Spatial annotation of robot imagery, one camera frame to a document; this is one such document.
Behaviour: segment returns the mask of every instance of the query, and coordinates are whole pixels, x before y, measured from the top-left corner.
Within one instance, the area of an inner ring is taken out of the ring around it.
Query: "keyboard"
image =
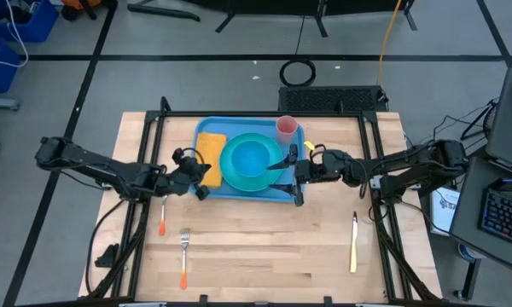
[[[512,199],[487,189],[482,205],[481,228],[512,242]]]

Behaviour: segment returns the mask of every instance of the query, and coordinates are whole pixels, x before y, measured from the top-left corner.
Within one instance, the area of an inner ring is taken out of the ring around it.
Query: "paper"
[[[457,208],[460,193],[448,188],[439,188],[432,193],[430,218],[434,225],[443,229],[450,230],[453,215]],[[436,229],[430,225],[430,232],[437,235],[449,236],[447,233]]]

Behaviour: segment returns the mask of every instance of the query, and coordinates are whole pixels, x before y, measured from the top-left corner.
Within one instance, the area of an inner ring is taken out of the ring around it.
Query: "black mat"
[[[312,86],[282,87],[279,90],[279,111],[388,111],[380,101],[380,86]]]

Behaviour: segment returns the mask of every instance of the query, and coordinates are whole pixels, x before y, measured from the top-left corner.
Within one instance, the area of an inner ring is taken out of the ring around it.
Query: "pink cup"
[[[298,122],[292,116],[281,116],[276,121],[276,132],[281,143],[292,142],[294,133],[298,130]]]

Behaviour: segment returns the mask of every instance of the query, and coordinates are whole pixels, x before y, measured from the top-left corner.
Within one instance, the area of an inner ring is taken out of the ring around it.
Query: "yellow sponge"
[[[212,167],[203,177],[202,185],[209,188],[220,188],[222,184],[222,173],[220,172],[220,154],[226,143],[226,136],[216,133],[201,132],[197,134],[195,149],[203,156],[205,163]]]

